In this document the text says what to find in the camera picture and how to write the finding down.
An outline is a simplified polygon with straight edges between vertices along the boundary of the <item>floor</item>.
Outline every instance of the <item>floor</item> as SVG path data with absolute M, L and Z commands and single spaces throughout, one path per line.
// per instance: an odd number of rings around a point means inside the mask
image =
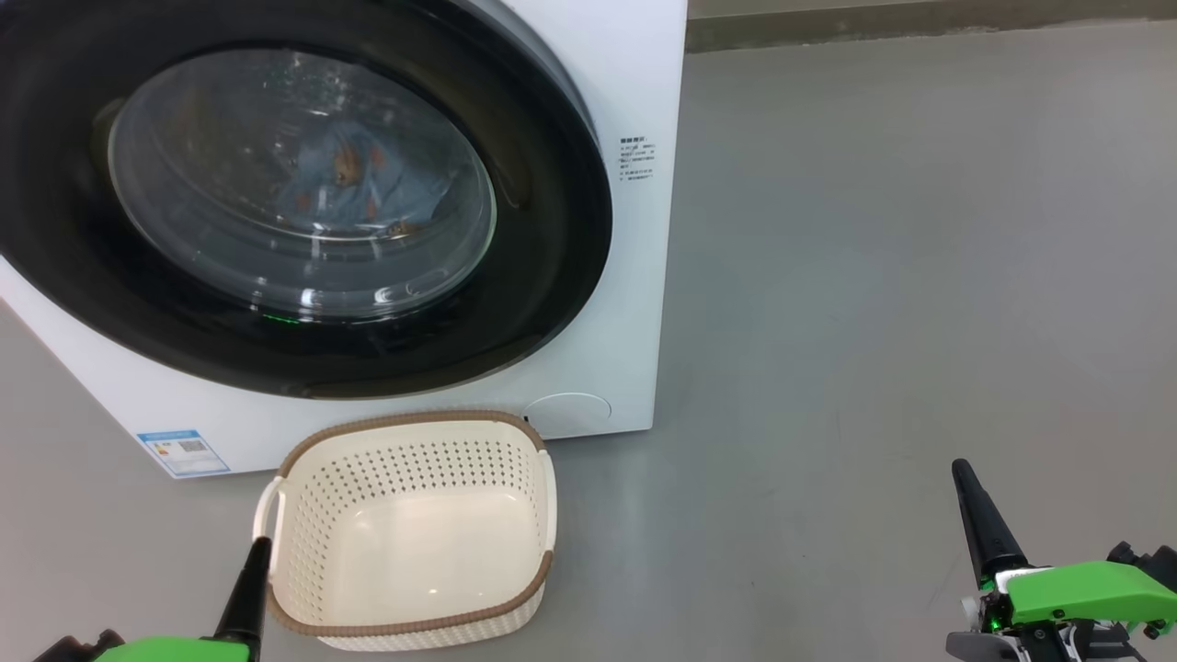
M 531 624 L 397 660 L 944 660 L 957 456 L 1032 562 L 1177 544 L 1175 61 L 1177 24 L 690 58 L 657 425 L 553 444 Z M 0 658 L 211 633 L 268 477 L 166 478 L 11 313 L 0 366 Z

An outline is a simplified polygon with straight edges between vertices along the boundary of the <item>washing machine door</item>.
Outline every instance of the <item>washing machine door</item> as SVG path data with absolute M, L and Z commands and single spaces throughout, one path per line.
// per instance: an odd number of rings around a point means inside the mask
M 286 396 L 419 392 L 536 351 L 600 277 L 611 201 L 587 115 L 550 52 L 490 13 L 0 11 L 0 251 L 157 362 Z

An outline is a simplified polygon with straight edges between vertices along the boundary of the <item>empty basket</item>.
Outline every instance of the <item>empty basket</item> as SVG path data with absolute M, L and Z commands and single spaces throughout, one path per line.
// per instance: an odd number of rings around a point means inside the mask
M 470 643 L 536 613 L 556 544 L 539 435 L 488 411 L 330 428 L 298 445 L 254 516 L 278 515 L 270 611 L 345 650 Z

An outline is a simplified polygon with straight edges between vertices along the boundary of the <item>washing machine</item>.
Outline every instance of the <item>washing machine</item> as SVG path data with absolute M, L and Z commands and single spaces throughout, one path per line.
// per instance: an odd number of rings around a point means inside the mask
M 175 477 L 414 411 L 647 429 L 685 24 L 0 0 L 0 296 Z

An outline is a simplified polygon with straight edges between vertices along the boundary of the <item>green light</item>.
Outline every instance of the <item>green light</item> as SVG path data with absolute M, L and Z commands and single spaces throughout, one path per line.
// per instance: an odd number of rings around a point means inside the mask
M 265 317 L 266 319 L 273 319 L 274 322 L 281 322 L 282 324 L 299 324 L 299 320 L 297 320 L 297 319 L 290 319 L 290 318 L 286 318 L 286 317 L 278 317 L 277 315 L 261 313 L 261 317 Z

